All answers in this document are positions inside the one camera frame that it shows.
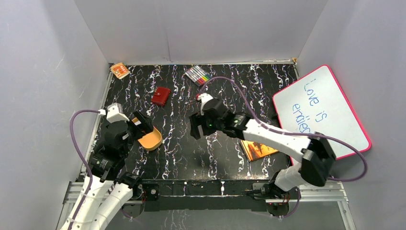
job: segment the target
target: gray floor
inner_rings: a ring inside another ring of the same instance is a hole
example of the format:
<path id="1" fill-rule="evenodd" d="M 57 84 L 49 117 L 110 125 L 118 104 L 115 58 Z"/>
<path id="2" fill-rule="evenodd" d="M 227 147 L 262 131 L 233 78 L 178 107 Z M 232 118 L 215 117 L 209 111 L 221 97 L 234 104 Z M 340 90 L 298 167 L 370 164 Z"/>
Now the gray floor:
<path id="1" fill-rule="evenodd" d="M 302 202 L 294 215 L 282 221 L 270 218 L 265 212 L 250 210 L 170 210 L 144 212 L 132 221 L 118 213 L 107 227 L 107 230 L 134 229 L 344 230 L 345 226 L 337 202 Z"/>

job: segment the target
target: whiteboard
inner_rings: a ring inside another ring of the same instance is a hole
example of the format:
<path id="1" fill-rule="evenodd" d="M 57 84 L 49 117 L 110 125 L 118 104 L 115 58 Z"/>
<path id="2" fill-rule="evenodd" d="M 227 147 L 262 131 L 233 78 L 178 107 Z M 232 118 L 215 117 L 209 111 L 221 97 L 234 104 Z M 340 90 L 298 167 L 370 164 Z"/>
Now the whiteboard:
<path id="1" fill-rule="evenodd" d="M 371 141 L 362 128 L 336 77 L 320 66 L 273 96 L 281 127 L 291 132 L 320 132 L 343 140 L 363 152 Z M 337 159 L 354 154 L 328 140 Z"/>

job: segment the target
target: marker set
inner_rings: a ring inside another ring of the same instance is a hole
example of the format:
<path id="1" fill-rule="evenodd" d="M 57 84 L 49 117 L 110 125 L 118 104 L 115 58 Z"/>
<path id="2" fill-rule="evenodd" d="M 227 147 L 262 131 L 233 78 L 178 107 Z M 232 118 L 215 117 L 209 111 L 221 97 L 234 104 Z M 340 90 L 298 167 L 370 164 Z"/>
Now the marker set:
<path id="1" fill-rule="evenodd" d="M 197 86 L 201 86 L 208 81 L 212 76 L 204 71 L 200 66 L 193 66 L 185 72 Z"/>

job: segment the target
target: cable connector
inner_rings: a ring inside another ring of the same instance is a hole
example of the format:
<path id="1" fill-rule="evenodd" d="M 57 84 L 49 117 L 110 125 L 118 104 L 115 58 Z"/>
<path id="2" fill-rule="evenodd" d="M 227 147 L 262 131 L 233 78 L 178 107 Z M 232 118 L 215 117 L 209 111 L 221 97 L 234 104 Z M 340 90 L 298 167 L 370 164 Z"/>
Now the cable connector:
<path id="1" fill-rule="evenodd" d="M 98 111 L 100 112 L 99 114 L 102 116 L 106 116 L 106 114 L 107 114 L 104 109 L 99 109 Z"/>

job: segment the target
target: marble surface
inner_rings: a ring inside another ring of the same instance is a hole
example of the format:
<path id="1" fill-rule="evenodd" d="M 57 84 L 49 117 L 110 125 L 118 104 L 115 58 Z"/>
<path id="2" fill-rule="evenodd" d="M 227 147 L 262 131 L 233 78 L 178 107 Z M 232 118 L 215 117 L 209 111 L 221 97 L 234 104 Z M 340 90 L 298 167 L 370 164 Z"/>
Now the marble surface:
<path id="1" fill-rule="evenodd" d="M 146 151 L 136 142 L 126 159 L 123 171 L 140 175 L 144 179 L 268 179 L 290 161 L 285 154 L 276 153 L 263 159 L 248 162 L 239 140 L 221 132 L 195 140 L 190 136 L 189 116 L 198 111 L 195 101 L 198 87 L 184 72 L 190 65 L 128 66 L 130 76 L 122 80 L 113 77 L 105 108 L 111 103 L 121 103 L 129 116 L 139 110 L 153 119 L 162 133 L 163 143 L 154 151 Z M 259 118 L 278 126 L 271 120 L 275 110 L 272 96 L 296 80 L 293 65 L 245 64 L 201 65 L 213 76 L 229 77 L 248 97 Z M 151 103 L 157 87 L 166 87 L 171 94 L 165 106 Z M 246 107 L 238 92 L 229 82 L 215 80 L 205 89 L 213 97 L 223 99 L 234 112 Z M 101 141 L 101 125 L 94 144 Z"/>

